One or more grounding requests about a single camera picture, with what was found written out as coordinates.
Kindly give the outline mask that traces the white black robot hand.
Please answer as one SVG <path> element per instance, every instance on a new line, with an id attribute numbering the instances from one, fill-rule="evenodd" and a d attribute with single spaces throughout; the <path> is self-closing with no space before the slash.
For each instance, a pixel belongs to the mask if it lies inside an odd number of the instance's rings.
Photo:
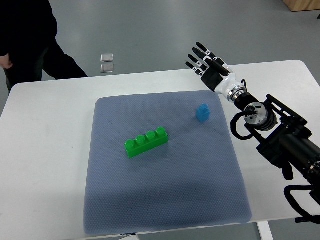
<path id="1" fill-rule="evenodd" d="M 200 77 L 207 88 L 233 103 L 247 94 L 245 84 L 237 80 L 232 68 L 202 43 L 197 42 L 192 51 L 193 54 L 188 55 L 191 62 L 185 64 Z"/>

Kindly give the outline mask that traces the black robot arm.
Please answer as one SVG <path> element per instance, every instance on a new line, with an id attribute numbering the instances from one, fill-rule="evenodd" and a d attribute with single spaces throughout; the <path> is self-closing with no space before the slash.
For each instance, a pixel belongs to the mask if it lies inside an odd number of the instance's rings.
<path id="1" fill-rule="evenodd" d="M 288 185 L 284 196 L 300 215 L 296 223 L 319 224 L 320 217 L 304 210 L 292 195 L 293 191 L 308 191 L 316 203 L 320 202 L 320 148 L 310 141 L 308 122 L 270 94 L 259 102 L 246 88 L 241 88 L 232 100 L 240 109 L 230 122 L 232 134 L 242 141 L 255 138 L 259 142 L 257 151 L 281 169 L 287 181 L 293 180 L 294 169 L 302 174 L 308 185 Z"/>

